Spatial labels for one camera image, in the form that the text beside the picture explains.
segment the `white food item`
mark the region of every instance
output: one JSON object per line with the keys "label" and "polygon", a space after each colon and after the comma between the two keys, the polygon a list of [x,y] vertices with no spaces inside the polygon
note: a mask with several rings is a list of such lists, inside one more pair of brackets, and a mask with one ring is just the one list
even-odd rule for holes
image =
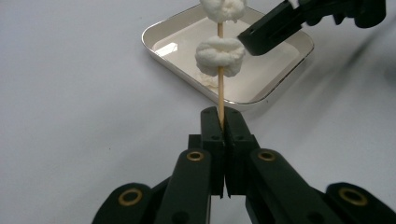
{"label": "white food item", "polygon": [[212,36],[198,46],[195,59],[202,73],[214,77],[222,66],[224,76],[234,77],[241,70],[244,55],[245,48],[239,40]]}
{"label": "white food item", "polygon": [[244,16],[247,0],[200,0],[207,17],[215,22],[234,21]]}

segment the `wooden skewer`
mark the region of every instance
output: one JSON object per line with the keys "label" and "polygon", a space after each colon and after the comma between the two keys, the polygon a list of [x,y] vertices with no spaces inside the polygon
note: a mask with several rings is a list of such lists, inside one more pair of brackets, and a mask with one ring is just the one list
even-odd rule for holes
{"label": "wooden skewer", "polygon": [[[218,36],[220,38],[224,37],[223,34],[223,23],[218,23]],[[218,68],[219,76],[219,122],[220,127],[224,131],[224,67],[220,66]]]}

